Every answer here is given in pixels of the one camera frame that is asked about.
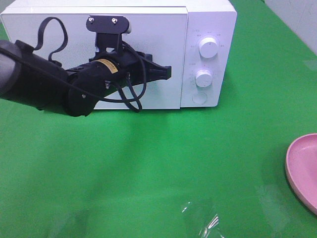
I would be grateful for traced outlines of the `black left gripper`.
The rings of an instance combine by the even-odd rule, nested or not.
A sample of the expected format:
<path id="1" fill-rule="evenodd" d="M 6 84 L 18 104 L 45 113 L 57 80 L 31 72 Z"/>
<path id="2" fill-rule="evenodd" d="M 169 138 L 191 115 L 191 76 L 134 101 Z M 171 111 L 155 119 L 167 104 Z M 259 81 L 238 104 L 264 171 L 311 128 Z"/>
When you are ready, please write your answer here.
<path id="1" fill-rule="evenodd" d="M 146 81 L 152 82 L 157 80 L 168 80 L 172 76 L 171 66 L 161 66 L 153 62 L 153 55 L 137 51 L 141 57 L 146 69 Z M 123 51 L 123 55 L 119 56 L 115 50 L 111 52 L 102 52 L 90 58 L 89 61 L 106 59 L 112 62 L 117 69 L 125 69 L 131 73 L 132 85 L 143 83 L 143 70 L 140 61 L 127 50 Z"/>

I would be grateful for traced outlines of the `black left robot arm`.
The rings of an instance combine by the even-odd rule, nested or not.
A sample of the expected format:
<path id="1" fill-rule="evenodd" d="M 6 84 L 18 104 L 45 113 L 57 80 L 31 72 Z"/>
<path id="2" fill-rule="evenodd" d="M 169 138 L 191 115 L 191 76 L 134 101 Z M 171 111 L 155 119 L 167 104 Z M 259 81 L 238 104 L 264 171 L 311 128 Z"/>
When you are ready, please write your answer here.
<path id="1" fill-rule="evenodd" d="M 128 44 L 123 45 L 121 56 L 115 51 L 102 52 L 70 69 L 34 51 L 22 41 L 1 40 L 0 97 L 40 111 L 87 116 L 98 102 L 111 102 L 109 96 L 116 92 L 117 103 L 139 112 L 145 91 L 138 93 L 134 86 L 171 78 L 171 66 L 156 64 L 151 55 Z"/>

